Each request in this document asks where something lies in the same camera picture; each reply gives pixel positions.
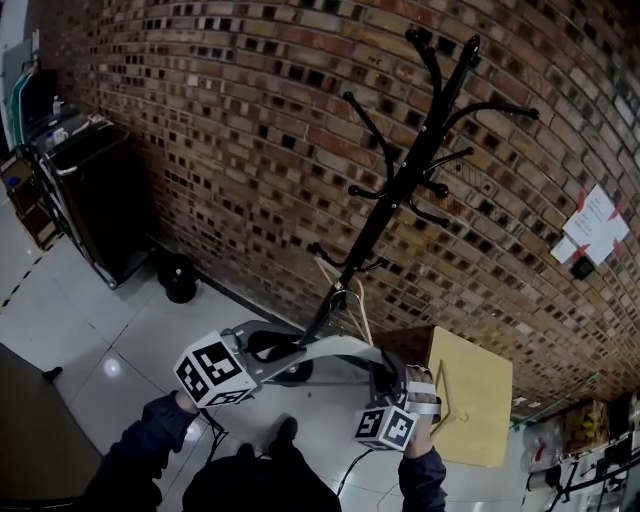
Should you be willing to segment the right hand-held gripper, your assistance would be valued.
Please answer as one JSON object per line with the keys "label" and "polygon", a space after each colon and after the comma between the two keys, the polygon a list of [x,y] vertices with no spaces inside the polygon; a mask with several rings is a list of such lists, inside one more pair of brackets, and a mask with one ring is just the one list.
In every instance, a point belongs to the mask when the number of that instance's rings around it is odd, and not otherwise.
{"label": "right hand-held gripper", "polygon": [[369,362],[370,402],[356,413],[353,440],[374,451],[404,451],[419,419],[409,411],[408,395],[419,384],[406,384],[406,365],[395,353],[383,350],[382,360]]}

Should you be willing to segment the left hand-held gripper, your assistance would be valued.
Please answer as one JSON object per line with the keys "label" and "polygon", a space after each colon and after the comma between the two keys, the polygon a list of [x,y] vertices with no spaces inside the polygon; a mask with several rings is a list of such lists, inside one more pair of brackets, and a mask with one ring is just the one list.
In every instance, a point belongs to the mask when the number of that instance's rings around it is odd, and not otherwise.
{"label": "left hand-held gripper", "polygon": [[266,361],[250,354],[249,346],[297,343],[301,337],[302,332],[290,326],[262,320],[213,330],[182,352],[173,372],[198,408],[237,404],[301,360],[300,348],[278,349],[276,358]]}

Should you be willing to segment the white hanger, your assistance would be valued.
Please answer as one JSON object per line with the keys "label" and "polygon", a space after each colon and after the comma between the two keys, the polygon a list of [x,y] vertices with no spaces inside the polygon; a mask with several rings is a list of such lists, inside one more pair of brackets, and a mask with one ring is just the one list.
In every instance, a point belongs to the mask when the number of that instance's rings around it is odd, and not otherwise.
{"label": "white hanger", "polygon": [[383,363],[383,349],[369,345],[352,336],[333,335],[325,337],[305,346],[304,349],[306,352],[297,364],[272,377],[267,382],[289,387],[307,385],[308,383],[311,385],[333,386],[338,385],[338,382],[312,381],[316,361],[320,361],[322,364],[342,361],[368,371],[370,361]]}

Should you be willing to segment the black metal coat rack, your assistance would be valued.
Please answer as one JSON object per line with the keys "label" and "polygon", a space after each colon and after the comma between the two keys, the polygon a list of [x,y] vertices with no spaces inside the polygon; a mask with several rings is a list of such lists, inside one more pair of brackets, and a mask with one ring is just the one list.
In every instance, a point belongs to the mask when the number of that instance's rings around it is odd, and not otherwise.
{"label": "black metal coat rack", "polygon": [[362,122],[368,127],[383,152],[386,181],[378,191],[368,191],[357,185],[349,187],[348,193],[351,196],[371,199],[376,204],[344,261],[333,260],[319,244],[314,245],[314,253],[323,262],[339,269],[341,273],[337,280],[332,283],[330,291],[323,299],[311,325],[302,335],[298,344],[299,349],[310,350],[320,345],[317,335],[324,326],[329,324],[334,310],[346,306],[346,295],[351,291],[350,283],[358,273],[367,274],[373,269],[384,267],[388,264],[386,259],[379,258],[375,263],[367,266],[365,260],[373,252],[373,248],[386,229],[387,224],[402,204],[407,204],[420,220],[442,228],[449,227],[450,221],[448,219],[420,210],[413,201],[412,194],[417,187],[422,186],[439,199],[448,197],[448,186],[435,182],[432,176],[437,167],[455,159],[471,156],[474,153],[473,148],[467,147],[445,157],[438,158],[436,156],[446,135],[460,119],[483,110],[522,115],[532,120],[539,118],[539,111],[535,108],[524,108],[508,103],[480,102],[468,105],[458,111],[453,110],[455,100],[459,95],[464,80],[470,68],[478,59],[479,35],[472,36],[466,42],[461,51],[458,64],[446,82],[442,81],[442,72],[435,55],[435,49],[427,43],[426,31],[423,29],[409,29],[405,33],[405,39],[414,46],[429,72],[433,92],[430,110],[407,156],[400,165],[396,165],[389,144],[360,103],[355,99],[354,94],[350,91],[343,94],[343,99],[351,105]]}

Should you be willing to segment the person's left forearm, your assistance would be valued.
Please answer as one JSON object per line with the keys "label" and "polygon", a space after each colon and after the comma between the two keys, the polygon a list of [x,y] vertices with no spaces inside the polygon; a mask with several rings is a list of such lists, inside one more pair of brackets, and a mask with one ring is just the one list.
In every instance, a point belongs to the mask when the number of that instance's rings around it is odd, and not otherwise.
{"label": "person's left forearm", "polygon": [[199,410],[184,391],[148,402],[102,458],[85,498],[98,512],[156,512],[162,493],[155,481],[169,455],[181,451]]}

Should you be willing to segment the person's right forearm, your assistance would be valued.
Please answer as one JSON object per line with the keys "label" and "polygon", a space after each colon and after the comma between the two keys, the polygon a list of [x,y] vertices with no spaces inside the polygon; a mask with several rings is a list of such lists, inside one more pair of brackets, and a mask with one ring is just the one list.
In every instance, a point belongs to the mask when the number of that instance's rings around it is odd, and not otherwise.
{"label": "person's right forearm", "polygon": [[445,512],[446,468],[431,439],[432,416],[417,421],[400,462],[402,512]]}

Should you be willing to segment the beige wooden hanger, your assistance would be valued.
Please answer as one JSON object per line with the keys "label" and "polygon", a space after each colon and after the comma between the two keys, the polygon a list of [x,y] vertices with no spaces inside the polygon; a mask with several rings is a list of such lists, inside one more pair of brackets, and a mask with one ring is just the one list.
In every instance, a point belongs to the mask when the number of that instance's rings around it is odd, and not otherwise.
{"label": "beige wooden hanger", "polygon": [[[338,271],[338,269],[335,266],[333,266],[331,263],[325,261],[320,256],[315,256],[314,261],[316,265],[319,267],[322,274],[324,275],[325,279],[331,284],[336,284],[338,281],[338,278],[340,277],[340,272]],[[365,289],[362,281],[358,277],[355,277],[355,283],[357,285],[357,291],[354,292],[353,290],[349,290],[347,294],[351,293],[356,297],[358,302],[360,319],[357,320],[354,314],[351,312],[349,312],[348,315],[351,321],[353,322],[353,324],[355,325],[355,327],[360,332],[362,338],[369,345],[373,345],[373,338],[372,338],[370,325],[369,325],[366,308],[365,308]]]}

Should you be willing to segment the person's right hand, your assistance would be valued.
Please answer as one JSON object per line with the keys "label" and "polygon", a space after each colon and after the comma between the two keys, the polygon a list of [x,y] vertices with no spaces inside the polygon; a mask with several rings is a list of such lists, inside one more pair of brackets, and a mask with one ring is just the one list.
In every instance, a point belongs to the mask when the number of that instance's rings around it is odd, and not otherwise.
{"label": "person's right hand", "polygon": [[420,416],[440,416],[441,400],[429,369],[408,365],[406,369],[407,401],[405,410]]}

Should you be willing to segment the light wooden table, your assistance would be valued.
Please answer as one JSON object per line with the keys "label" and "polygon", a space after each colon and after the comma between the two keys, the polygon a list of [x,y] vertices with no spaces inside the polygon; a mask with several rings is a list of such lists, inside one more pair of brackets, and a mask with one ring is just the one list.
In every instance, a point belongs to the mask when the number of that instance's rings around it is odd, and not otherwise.
{"label": "light wooden table", "polygon": [[434,382],[441,362],[449,372],[451,397],[469,421],[433,432],[440,456],[471,466],[498,468],[505,458],[512,404],[510,361],[441,327],[433,329],[428,366]]}

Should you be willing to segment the small black round bin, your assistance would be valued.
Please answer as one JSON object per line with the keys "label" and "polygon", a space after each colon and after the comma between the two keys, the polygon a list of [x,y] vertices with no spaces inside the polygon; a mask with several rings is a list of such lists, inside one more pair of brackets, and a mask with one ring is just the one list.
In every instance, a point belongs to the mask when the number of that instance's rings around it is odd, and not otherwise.
{"label": "small black round bin", "polygon": [[165,254],[158,263],[157,277],[166,297],[173,303],[185,304],[196,295],[197,284],[193,262],[185,255]]}

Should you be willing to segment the person's dark clothed body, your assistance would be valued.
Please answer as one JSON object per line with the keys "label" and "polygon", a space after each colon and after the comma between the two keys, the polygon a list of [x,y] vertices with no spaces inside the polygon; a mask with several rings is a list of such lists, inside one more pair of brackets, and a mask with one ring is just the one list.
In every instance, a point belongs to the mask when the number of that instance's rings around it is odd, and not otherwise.
{"label": "person's dark clothed body", "polygon": [[209,461],[182,497],[182,512],[342,512],[337,495],[294,445],[297,420],[280,422],[266,459],[245,443]]}

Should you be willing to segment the striped cardboard box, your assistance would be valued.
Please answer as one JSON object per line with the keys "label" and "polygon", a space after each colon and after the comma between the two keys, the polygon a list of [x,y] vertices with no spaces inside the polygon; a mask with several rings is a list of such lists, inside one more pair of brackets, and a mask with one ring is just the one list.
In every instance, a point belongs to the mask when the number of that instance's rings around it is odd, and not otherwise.
{"label": "striped cardboard box", "polygon": [[609,409],[605,402],[586,401],[566,412],[564,448],[567,453],[581,453],[608,441]]}

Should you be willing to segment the black tripod stand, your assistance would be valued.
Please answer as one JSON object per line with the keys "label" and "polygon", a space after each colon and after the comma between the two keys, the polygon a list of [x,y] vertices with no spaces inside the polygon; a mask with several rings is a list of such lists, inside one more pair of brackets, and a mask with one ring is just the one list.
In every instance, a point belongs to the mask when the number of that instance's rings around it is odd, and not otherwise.
{"label": "black tripod stand", "polygon": [[640,512],[640,445],[626,439],[531,473],[519,512]]}

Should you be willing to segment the small white card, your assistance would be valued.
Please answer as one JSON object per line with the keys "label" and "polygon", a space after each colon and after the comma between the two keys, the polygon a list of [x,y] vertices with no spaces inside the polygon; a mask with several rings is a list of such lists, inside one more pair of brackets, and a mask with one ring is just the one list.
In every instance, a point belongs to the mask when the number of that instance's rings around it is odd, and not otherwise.
{"label": "small white card", "polygon": [[574,242],[568,236],[563,236],[550,250],[550,255],[558,263],[565,264],[574,257],[577,250]]}

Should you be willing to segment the black rolling cabinet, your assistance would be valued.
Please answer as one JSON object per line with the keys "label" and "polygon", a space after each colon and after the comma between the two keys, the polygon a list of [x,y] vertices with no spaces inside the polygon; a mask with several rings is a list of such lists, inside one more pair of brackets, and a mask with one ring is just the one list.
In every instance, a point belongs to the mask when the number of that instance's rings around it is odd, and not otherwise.
{"label": "black rolling cabinet", "polygon": [[153,201],[130,133],[78,114],[29,141],[54,220],[112,290],[151,252]]}

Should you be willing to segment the white paper notice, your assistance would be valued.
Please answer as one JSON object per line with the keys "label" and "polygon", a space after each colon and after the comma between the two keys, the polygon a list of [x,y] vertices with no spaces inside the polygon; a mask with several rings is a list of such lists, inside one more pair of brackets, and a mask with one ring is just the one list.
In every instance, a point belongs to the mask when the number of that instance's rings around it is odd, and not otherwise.
{"label": "white paper notice", "polygon": [[579,196],[578,208],[563,231],[594,265],[600,265],[629,234],[618,207],[600,185]]}

